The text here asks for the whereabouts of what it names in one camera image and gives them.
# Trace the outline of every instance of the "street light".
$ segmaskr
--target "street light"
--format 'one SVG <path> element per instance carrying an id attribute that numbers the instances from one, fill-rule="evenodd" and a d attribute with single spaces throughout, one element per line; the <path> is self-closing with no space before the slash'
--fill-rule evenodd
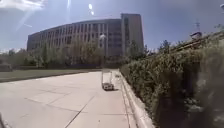
<path id="1" fill-rule="evenodd" d="M 103 87 L 103 71 L 104 71 L 104 55 L 106 55 L 106 35 L 104 35 L 104 34 L 102 34 L 102 35 L 100 35 L 99 36 L 99 41 L 100 41 L 100 45 L 102 46 L 102 44 L 101 44 L 101 41 L 104 43 L 104 53 L 103 53 L 103 55 L 102 55 L 102 58 L 101 58 L 101 86 Z"/>

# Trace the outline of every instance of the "blue sky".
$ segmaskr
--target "blue sky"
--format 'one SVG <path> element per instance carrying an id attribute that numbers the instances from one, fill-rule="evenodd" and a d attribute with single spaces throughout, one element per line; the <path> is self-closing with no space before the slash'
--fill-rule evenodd
<path id="1" fill-rule="evenodd" d="M 157 48 L 163 40 L 188 40 L 196 31 L 217 31 L 224 24 L 223 0 L 0 0 L 0 50 L 26 48 L 27 36 L 50 27 L 82 20 L 142 16 L 144 43 Z M 92 4 L 94 15 L 88 8 Z"/>

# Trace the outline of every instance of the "building facade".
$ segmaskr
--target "building facade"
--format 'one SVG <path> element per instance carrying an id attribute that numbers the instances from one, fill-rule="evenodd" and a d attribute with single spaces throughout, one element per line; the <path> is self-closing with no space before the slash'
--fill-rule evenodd
<path id="1" fill-rule="evenodd" d="M 125 55 L 130 42 L 143 51 L 139 14 L 121 14 L 121 19 L 91 20 L 61 25 L 28 36 L 27 50 L 69 48 L 73 43 L 97 43 L 106 57 Z"/>

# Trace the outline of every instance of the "lens flare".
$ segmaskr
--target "lens flare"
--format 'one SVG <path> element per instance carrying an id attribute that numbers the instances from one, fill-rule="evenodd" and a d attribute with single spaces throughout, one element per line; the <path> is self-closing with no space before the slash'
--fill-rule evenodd
<path id="1" fill-rule="evenodd" d="M 92 9 L 93 9 L 92 4 L 89 4 L 89 9 L 90 9 L 90 10 L 92 10 Z"/>
<path id="2" fill-rule="evenodd" d="M 91 15 L 94 15 L 94 12 L 93 11 L 91 11 Z"/>

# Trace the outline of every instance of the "grass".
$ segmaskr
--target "grass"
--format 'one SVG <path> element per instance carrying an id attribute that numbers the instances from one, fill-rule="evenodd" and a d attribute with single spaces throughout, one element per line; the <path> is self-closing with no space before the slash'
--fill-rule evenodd
<path id="1" fill-rule="evenodd" d="M 59 76 L 66 74 L 85 73 L 96 71 L 95 69 L 80 69 L 80 70 L 14 70 L 12 72 L 0 72 L 0 83 L 16 80 L 26 80 L 34 78 L 42 78 L 49 76 Z"/>

